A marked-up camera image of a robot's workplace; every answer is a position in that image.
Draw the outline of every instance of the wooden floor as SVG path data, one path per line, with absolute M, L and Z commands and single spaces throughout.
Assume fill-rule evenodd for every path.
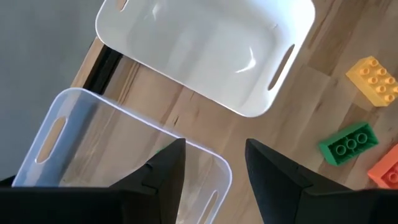
M 244 118 L 151 69 L 122 58 L 104 94 L 221 154 L 233 184 L 215 223 L 262 223 L 249 184 L 244 143 L 256 138 L 352 189 L 374 187 L 366 172 L 398 140 L 398 100 L 374 108 L 346 78 L 358 59 L 375 56 L 398 78 L 398 1 L 314 0 L 316 20 L 272 108 Z M 380 144 L 340 167 L 317 143 L 368 121 Z

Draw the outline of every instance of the white plastic bin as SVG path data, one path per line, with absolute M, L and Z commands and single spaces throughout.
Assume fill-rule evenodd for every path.
M 116 1 L 96 18 L 107 46 L 247 117 L 271 107 L 315 19 L 311 0 Z
M 46 158 L 39 152 L 45 150 L 48 135 L 56 142 Z M 177 138 L 99 95 L 67 89 L 52 103 L 13 186 L 108 187 Z M 177 223 L 198 223 L 214 194 L 206 221 L 211 223 L 231 180 L 231 169 L 222 157 L 187 141 Z

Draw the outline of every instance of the floor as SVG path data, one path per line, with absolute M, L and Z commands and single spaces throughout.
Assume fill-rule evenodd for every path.
M 272 108 L 257 118 L 238 116 L 126 57 L 109 83 L 108 98 L 229 162 L 233 184 L 216 223 L 262 223 L 244 161 L 247 138 L 352 189 L 375 187 L 366 172 L 398 141 L 398 101 L 374 108 L 345 76 L 360 58 L 373 55 L 398 78 L 398 1 L 319 0 L 314 5 L 314 26 L 290 75 Z M 371 124 L 379 145 L 343 166 L 329 165 L 317 143 L 357 121 Z M 114 136 L 128 139 L 130 134 L 121 131 Z
M 95 37 L 103 0 L 0 3 L 0 179 L 17 172 Z

